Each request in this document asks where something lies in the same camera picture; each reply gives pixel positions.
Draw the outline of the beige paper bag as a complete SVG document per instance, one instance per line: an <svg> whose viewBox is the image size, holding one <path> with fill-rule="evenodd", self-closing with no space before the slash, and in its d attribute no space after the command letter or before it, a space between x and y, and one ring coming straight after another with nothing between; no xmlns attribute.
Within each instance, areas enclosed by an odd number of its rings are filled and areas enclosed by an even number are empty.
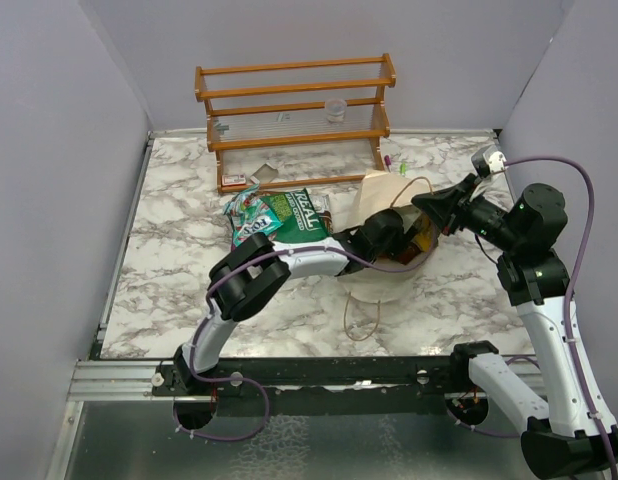
<svg viewBox="0 0 618 480"><path fill-rule="evenodd" d="M413 196L431 193L428 178L402 176L370 171L349 212L346 228L333 235L356 259L338 277L348 293L347 299L380 307L384 302L402 298L415 276L437 245L419 255L407 265L385 256L390 242L399 232L407 230L407 221L422 213L412 205Z"/></svg>

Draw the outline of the brown snack bag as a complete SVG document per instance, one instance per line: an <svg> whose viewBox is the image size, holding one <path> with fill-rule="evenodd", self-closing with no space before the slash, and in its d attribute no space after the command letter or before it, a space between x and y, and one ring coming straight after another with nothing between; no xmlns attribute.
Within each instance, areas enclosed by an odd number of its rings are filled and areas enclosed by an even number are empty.
<svg viewBox="0 0 618 480"><path fill-rule="evenodd" d="M310 200L313 207L321 219L325 229L329 234L333 233L333 218L331 212L331 202L329 195L311 194Z"/></svg>

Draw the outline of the green snack packet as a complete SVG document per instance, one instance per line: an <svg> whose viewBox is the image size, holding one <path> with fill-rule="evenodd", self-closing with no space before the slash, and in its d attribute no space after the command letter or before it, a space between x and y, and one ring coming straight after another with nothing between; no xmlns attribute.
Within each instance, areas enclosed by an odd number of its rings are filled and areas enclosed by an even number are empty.
<svg viewBox="0 0 618 480"><path fill-rule="evenodd" d="M275 242L298 244L331 236L318 208L306 189L268 193L260 199L272 210L281 226L268 235Z"/></svg>

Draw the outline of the teal snack packet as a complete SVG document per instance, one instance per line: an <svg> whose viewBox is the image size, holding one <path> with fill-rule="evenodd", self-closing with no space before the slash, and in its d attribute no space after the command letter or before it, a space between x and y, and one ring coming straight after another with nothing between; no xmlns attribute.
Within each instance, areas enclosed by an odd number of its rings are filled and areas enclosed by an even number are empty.
<svg viewBox="0 0 618 480"><path fill-rule="evenodd" d="M258 184L237 193L225 204L223 214L230 221L233 249L255 233L269 236L283 226L276 213L260 198Z"/></svg>

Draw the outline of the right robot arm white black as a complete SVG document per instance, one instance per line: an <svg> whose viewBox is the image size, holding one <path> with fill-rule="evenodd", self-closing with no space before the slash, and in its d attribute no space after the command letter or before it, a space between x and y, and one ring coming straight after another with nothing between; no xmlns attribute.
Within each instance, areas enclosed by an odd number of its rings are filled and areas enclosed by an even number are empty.
<svg viewBox="0 0 618 480"><path fill-rule="evenodd" d="M618 474L618 425L593 376L579 335L573 275L553 249L566 226L563 195L531 184L505 211L477 194L473 174L412 203L442 234L467 229L498 248L498 279L536 354L545 395L539 397L486 342L455 347L448 367L458 390L478 387L520 436L524 459L540 479L607 470Z"/></svg>

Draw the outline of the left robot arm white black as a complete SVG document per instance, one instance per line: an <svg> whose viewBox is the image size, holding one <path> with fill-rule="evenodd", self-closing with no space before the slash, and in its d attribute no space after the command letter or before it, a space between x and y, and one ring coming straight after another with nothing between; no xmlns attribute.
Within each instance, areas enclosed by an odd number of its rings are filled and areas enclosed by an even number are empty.
<svg viewBox="0 0 618 480"><path fill-rule="evenodd" d="M207 313L174 356L175 382L191 395L219 383L209 374L235 327L260 313L287 281L378 270L379 258L399 254L408 243L403 220L392 209L314 242L289 244L263 233L251 235L209 272Z"/></svg>

